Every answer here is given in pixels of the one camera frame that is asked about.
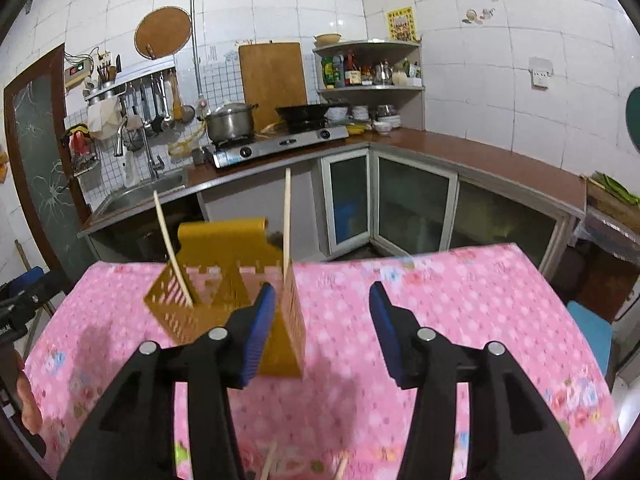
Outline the steel cooking pot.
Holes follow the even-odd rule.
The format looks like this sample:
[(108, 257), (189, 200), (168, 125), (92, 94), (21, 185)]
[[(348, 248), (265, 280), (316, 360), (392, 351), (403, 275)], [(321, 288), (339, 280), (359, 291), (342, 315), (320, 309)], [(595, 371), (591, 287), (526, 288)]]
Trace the steel cooking pot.
[(205, 116), (207, 135), (213, 143), (234, 141), (254, 134), (253, 110), (257, 104), (227, 103)]

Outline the yellow plastic utensil holder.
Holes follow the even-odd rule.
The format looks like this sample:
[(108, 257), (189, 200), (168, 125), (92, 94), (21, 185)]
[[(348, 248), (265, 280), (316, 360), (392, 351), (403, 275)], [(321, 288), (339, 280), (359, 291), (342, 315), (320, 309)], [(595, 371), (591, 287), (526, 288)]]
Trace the yellow plastic utensil holder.
[(263, 284), (276, 293), (276, 312), (258, 373), (301, 378), (306, 328), (293, 267), (270, 243), (265, 218), (184, 222), (180, 249), (144, 297), (151, 314), (175, 344), (190, 344), (254, 304)]

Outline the yellow wall poster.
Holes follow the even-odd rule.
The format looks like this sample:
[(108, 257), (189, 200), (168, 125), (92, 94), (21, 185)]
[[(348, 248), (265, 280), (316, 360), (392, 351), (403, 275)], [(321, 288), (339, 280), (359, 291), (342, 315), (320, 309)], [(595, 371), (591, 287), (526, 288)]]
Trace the yellow wall poster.
[(390, 39), (411, 42), (418, 40), (411, 6), (387, 12), (386, 21)]

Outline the white wall socket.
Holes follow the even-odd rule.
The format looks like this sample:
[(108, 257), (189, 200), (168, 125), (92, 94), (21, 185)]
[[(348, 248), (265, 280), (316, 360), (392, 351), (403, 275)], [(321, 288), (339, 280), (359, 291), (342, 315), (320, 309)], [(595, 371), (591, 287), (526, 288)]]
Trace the white wall socket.
[(532, 87), (538, 90), (547, 90), (549, 80), (554, 74), (553, 64), (546, 58), (530, 58), (528, 60), (528, 70)]

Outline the corner shelf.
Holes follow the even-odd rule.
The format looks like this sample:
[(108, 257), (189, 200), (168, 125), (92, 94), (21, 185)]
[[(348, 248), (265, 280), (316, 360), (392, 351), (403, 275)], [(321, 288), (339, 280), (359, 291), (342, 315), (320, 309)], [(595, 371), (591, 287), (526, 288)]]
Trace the corner shelf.
[[(341, 80), (331, 84), (328, 68), (333, 63), (347, 71), (360, 70), (360, 83)], [(384, 105), (393, 107), (400, 124), (422, 130), (426, 125), (422, 44), (397, 39), (339, 41), (314, 48), (314, 74), (322, 102), (369, 107), (375, 117)]]

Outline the wooden cutting board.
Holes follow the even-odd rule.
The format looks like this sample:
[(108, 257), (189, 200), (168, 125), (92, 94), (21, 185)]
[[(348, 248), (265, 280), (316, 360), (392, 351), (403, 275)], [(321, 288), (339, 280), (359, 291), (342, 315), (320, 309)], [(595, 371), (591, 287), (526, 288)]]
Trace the wooden cutting board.
[(244, 100), (252, 110), (255, 130), (277, 122), (278, 107), (306, 105), (303, 58), (298, 42), (239, 46)]

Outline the black wok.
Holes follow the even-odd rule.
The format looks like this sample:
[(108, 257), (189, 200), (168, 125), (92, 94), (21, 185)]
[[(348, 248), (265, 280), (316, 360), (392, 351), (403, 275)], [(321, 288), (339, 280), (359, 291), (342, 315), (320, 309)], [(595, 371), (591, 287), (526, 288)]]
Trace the black wok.
[(340, 103), (320, 103), (276, 108), (279, 117), (284, 121), (289, 134), (319, 130), (326, 126), (326, 113), (331, 108), (341, 107)]

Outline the steel faucet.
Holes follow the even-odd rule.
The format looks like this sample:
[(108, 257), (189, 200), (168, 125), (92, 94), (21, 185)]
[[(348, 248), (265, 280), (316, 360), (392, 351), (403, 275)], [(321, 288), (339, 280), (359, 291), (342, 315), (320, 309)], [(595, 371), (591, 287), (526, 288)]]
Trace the steel faucet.
[(150, 172), (150, 177), (153, 180), (160, 178), (160, 172), (165, 169), (164, 162), (160, 157), (154, 157), (151, 151), (151, 147), (148, 139), (148, 130), (151, 125), (145, 122), (139, 115), (133, 114), (131, 116), (126, 115), (120, 121), (116, 130), (116, 145), (114, 149), (115, 157), (124, 156), (124, 132), (125, 131), (137, 131), (141, 134), (143, 142), (143, 148), (146, 154), (146, 162)]

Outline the pink floral tablecloth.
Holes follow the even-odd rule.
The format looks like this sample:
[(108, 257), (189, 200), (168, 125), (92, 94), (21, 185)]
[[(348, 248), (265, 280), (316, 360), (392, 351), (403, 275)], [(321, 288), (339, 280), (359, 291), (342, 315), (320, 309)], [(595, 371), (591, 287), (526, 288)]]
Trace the pink floral tablecloth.
[[(170, 338), (144, 303), (157, 263), (99, 262), (64, 299), (26, 361), (43, 417), (43, 468), (56, 474), (81, 424), (131, 353)], [(620, 445), (614, 401), (566, 307), (514, 245), (413, 258), (299, 263), (294, 276), (306, 324), (302, 378), (257, 377), (230, 394), (245, 468), (270, 448), (275, 479), (397, 474), (414, 392), (387, 373), (370, 318), (372, 283), (419, 323), (454, 344), (502, 342), (558, 420), (587, 477)]]

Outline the dark wooden door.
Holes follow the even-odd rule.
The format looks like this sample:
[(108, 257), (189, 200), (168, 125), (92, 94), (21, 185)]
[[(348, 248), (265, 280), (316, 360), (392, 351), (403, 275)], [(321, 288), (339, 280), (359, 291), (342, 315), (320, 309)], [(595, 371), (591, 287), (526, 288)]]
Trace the dark wooden door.
[(90, 209), (74, 177), (66, 133), (64, 47), (43, 55), (3, 90), (4, 131), (16, 192), (47, 267), (74, 286), (96, 262), (78, 236)]

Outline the steel sink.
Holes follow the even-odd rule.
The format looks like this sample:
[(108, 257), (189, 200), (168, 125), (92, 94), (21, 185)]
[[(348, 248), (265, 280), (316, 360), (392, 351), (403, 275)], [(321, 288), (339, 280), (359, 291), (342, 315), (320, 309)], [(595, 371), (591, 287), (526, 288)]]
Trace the steel sink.
[(116, 211), (138, 206), (146, 200), (152, 200), (154, 193), (160, 195), (182, 190), (186, 187), (186, 182), (188, 182), (188, 175), (184, 169), (162, 174), (157, 179), (147, 180), (132, 188), (123, 188), (113, 192), (107, 196), (94, 214), (97, 217), (103, 217), (114, 214)]

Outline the steel gas stove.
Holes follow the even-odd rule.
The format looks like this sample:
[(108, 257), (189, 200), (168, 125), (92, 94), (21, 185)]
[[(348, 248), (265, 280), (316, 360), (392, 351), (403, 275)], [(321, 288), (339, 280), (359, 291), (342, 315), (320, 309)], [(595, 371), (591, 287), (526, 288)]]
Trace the steel gas stove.
[(203, 160), (216, 169), (224, 169), (250, 160), (280, 155), (284, 152), (311, 148), (323, 143), (345, 140), (348, 131), (345, 126), (336, 126), (300, 133), (287, 133), (264, 140), (231, 143), (222, 148), (215, 145), (202, 148)]

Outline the wooden chopstick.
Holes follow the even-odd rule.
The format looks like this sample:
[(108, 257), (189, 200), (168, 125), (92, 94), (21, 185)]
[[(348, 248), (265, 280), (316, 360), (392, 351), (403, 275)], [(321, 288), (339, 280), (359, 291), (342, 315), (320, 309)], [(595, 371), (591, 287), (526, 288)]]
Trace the wooden chopstick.
[(292, 171), (286, 167), (284, 175), (284, 199), (283, 199), (283, 279), (288, 276), (288, 268), (291, 262), (291, 205), (292, 205)]
[(168, 227), (166, 224), (166, 219), (163, 213), (162, 205), (160, 204), (160, 196), (158, 196), (157, 190), (153, 191), (153, 202), (155, 206), (157, 221), (158, 221), (158, 224), (160, 225), (160, 232), (162, 233), (162, 237), (163, 237), (163, 241), (165, 244), (170, 265), (172, 267), (172, 270), (174, 270), (175, 278), (178, 282), (178, 285), (184, 297), (184, 302), (188, 307), (192, 307), (193, 299), (192, 299), (189, 287), (186, 286), (186, 280), (183, 277), (181, 266), (178, 263), (174, 248), (172, 247), (172, 244), (171, 244)]
[(260, 480), (268, 480), (269, 474), (271, 470), (271, 466), (273, 464), (274, 458), (277, 453), (278, 442), (272, 441), (269, 445), (267, 455), (265, 457), (265, 461), (262, 464), (262, 471), (260, 472), (259, 479)]
[(338, 461), (338, 465), (332, 480), (342, 480), (344, 478), (344, 474), (346, 472), (347, 465), (348, 465), (348, 460), (349, 460), (348, 453), (343, 453), (340, 456), (340, 460)]

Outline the kitchen counter with cabinets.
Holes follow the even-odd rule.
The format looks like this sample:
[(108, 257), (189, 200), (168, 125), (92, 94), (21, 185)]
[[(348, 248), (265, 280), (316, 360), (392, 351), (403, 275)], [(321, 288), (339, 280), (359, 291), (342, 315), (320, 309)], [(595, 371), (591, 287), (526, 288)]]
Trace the kitchen counter with cabinets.
[(551, 278), (584, 216), (584, 181), (519, 154), (442, 134), (399, 129), (299, 148), (218, 170), (186, 168), (160, 194), (174, 220), (260, 217), (283, 233), (292, 171), (291, 254), (297, 261), (410, 256), (518, 245)]

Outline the green round board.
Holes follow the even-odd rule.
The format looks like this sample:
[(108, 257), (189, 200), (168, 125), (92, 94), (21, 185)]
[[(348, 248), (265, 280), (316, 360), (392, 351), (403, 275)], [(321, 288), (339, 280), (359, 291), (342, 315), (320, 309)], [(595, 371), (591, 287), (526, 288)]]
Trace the green round board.
[(631, 143), (640, 152), (640, 88), (629, 93), (625, 107), (626, 128)]

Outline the hanging utensil rack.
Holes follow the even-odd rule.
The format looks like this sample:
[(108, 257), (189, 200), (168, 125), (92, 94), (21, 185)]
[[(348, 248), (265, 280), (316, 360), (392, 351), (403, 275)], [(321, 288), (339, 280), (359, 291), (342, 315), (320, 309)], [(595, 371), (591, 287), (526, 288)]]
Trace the hanging utensil rack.
[(144, 129), (151, 136), (191, 125), (195, 119), (194, 107), (180, 96), (171, 60), (128, 68), (107, 82), (87, 78), (82, 94), (87, 105), (114, 98), (128, 117), (131, 130)]

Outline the blue stool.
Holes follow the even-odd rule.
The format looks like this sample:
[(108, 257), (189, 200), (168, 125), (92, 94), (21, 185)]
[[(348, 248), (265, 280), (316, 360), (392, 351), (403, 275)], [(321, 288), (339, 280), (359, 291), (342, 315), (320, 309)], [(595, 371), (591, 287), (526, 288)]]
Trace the blue stool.
[(570, 301), (566, 307), (574, 322), (586, 338), (608, 388), (612, 389), (612, 379), (608, 377), (608, 366), (610, 365), (613, 340), (611, 324), (591, 310), (578, 304), (577, 301)]

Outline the round woven lid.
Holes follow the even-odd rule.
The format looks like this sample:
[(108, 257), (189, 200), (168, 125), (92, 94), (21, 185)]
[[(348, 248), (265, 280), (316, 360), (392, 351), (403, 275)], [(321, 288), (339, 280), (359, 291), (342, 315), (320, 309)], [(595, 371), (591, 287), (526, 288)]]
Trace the round woven lid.
[(142, 18), (134, 32), (134, 47), (144, 58), (173, 55), (190, 40), (190, 15), (178, 6), (162, 6)]

